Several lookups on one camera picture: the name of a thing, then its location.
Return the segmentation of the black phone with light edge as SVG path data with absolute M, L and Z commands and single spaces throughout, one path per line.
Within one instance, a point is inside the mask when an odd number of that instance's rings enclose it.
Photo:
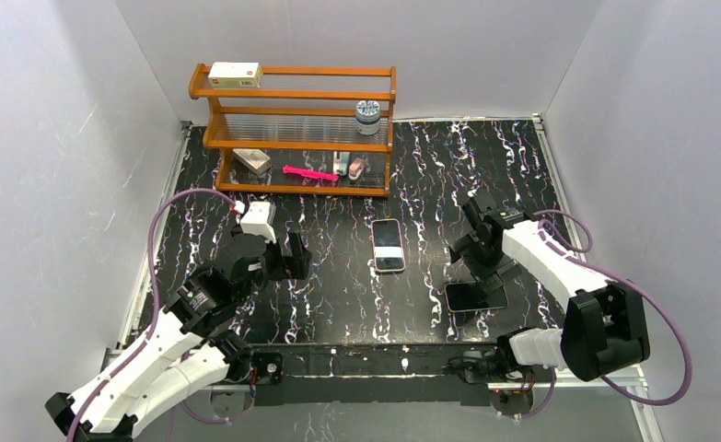
M 488 288 L 478 282 L 450 283 L 445 286 L 448 310 L 453 313 L 503 309 L 508 306 L 502 286 Z

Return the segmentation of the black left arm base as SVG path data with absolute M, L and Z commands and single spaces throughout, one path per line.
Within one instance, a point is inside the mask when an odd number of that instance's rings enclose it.
M 210 393 L 211 408 L 218 421 L 229 424 L 255 407 L 260 386 L 281 382 L 283 357 L 256 352 L 233 331 L 217 334 L 212 344 L 224 355 L 227 370 Z

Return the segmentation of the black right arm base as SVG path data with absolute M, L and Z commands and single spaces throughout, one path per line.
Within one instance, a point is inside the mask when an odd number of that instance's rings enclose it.
M 517 423 L 550 404 L 557 380 L 553 369 L 522 366 L 498 348 L 462 352 L 450 357 L 445 369 L 466 384 L 487 386 L 495 415 Z

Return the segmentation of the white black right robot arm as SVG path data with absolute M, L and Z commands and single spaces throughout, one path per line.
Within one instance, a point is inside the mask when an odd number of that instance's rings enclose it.
M 488 194 L 462 204 L 471 230 L 449 248 L 469 283 L 445 287 L 453 313 L 503 308 L 506 286 L 531 274 L 565 312 L 557 329 L 523 328 L 495 341 L 495 349 L 469 356 L 469 368 L 503 376 L 531 366 L 568 369 L 590 381 L 650 356 L 643 297 L 629 284 L 588 269 L 532 213 L 506 209 Z

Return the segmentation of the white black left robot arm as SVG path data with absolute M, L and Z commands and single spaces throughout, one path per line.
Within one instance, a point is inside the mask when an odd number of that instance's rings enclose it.
M 290 253 L 267 238 L 234 235 L 228 259 L 206 262 L 164 302 L 149 329 L 95 378 L 56 392 L 44 408 L 69 441 L 132 441 L 197 390 L 250 372 L 252 350 L 224 329 L 268 284 L 308 278 L 311 252 L 288 232 Z

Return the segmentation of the pink comb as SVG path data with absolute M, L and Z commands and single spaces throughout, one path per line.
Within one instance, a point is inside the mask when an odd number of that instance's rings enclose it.
M 299 177 L 310 179 L 310 180 L 327 180 L 330 182 L 336 182 L 340 179 L 340 176 L 333 173 L 325 173 L 315 170 L 296 168 L 289 165 L 282 167 L 282 171 L 285 174 L 293 174 Z

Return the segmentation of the small grey white box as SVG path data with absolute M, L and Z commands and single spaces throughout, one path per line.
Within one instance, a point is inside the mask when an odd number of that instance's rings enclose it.
M 236 148 L 233 155 L 254 176 L 263 176 L 272 168 L 271 157 L 260 149 Z

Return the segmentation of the small white blue box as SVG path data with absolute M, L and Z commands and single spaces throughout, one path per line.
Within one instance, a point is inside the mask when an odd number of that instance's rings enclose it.
M 332 173 L 338 176 L 346 176 L 349 169 L 349 157 L 349 152 L 334 151 Z

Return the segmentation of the pink white stapler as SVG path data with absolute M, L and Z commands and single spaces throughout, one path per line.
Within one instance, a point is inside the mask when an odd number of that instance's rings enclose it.
M 347 177 L 351 181 L 359 180 L 364 171 L 366 169 L 366 161 L 361 158 L 357 157 L 353 160 L 353 162 L 349 165 Z

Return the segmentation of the orange wooden shelf rack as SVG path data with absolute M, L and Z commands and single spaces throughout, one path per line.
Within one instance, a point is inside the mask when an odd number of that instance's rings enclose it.
M 384 198 L 390 195 L 393 116 L 397 98 L 395 67 L 264 66 L 259 88 L 213 88 L 210 66 L 197 64 L 188 90 L 206 99 L 209 117 L 203 144 L 220 155 L 215 187 L 224 192 L 298 193 Z M 381 106 L 379 131 L 355 129 L 355 105 Z M 260 149 L 271 170 L 257 177 L 233 155 L 236 148 Z M 282 167 L 332 173 L 333 152 L 366 161 L 359 180 L 336 182 L 285 174 Z

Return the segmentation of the round blue white tin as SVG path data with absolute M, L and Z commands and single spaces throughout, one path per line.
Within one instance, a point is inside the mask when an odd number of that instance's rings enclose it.
M 355 129 L 361 135 L 373 135 L 379 131 L 381 106 L 375 100 L 361 100 L 355 105 Z

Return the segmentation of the white red box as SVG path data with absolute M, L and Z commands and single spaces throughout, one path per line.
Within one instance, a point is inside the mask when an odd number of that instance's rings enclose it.
M 215 62 L 208 73 L 213 88 L 259 88 L 262 68 L 259 63 Z

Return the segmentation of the aluminium front frame rail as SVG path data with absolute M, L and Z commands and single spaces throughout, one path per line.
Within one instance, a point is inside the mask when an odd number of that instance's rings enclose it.
M 300 345 L 266 344 L 256 352 L 283 357 L 283 376 L 277 385 L 260 386 L 257 406 L 297 403 L 458 402 L 467 407 L 491 407 L 491 393 L 483 384 L 464 383 L 445 369 L 452 356 L 469 350 L 492 350 L 470 344 Z M 226 372 L 195 380 L 190 393 L 212 392 Z M 583 388 L 585 382 L 570 371 L 555 373 L 555 387 Z

